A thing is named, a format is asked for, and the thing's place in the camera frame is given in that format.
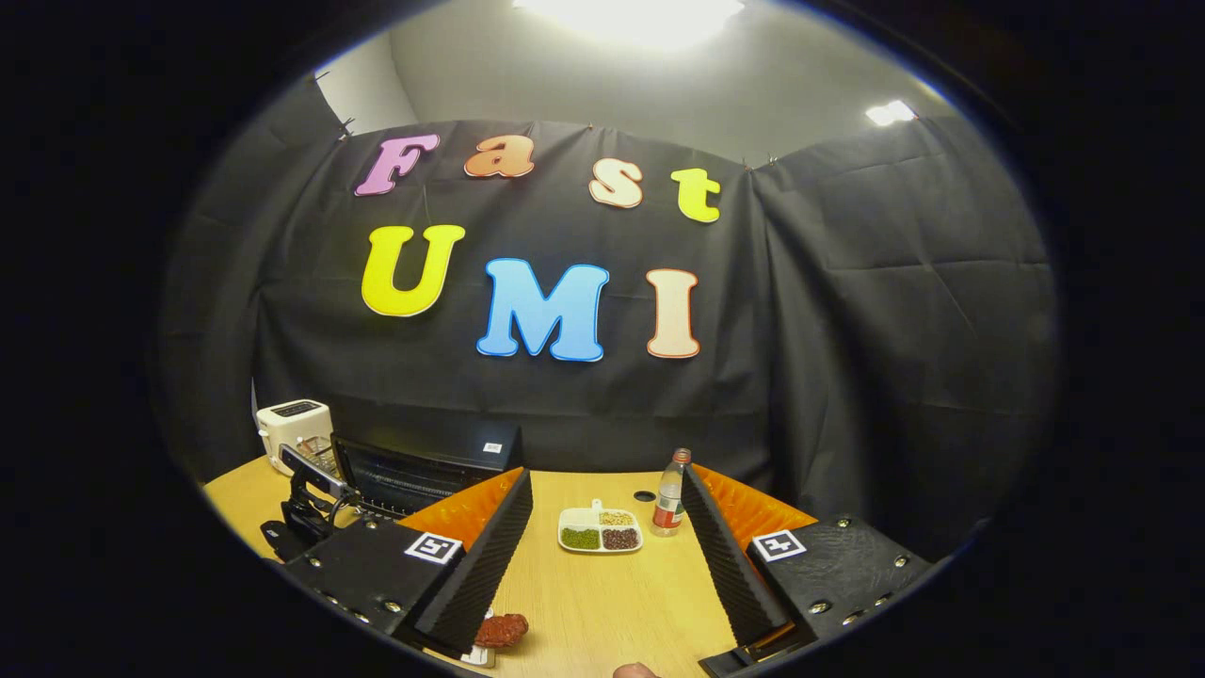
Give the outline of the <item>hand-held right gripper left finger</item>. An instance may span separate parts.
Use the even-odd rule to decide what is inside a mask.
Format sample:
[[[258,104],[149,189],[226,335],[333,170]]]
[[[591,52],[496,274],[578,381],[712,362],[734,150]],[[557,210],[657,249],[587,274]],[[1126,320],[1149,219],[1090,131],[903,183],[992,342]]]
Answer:
[[[474,648],[531,507],[530,472],[511,468],[401,520],[362,515],[282,570],[352,621],[457,659]]]

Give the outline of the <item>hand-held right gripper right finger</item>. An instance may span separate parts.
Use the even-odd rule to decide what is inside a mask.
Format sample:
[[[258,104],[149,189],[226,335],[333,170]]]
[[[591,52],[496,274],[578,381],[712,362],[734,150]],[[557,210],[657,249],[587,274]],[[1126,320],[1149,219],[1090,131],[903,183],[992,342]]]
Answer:
[[[829,642],[904,600],[929,559],[857,515],[813,518],[689,464],[682,502],[737,645]]]

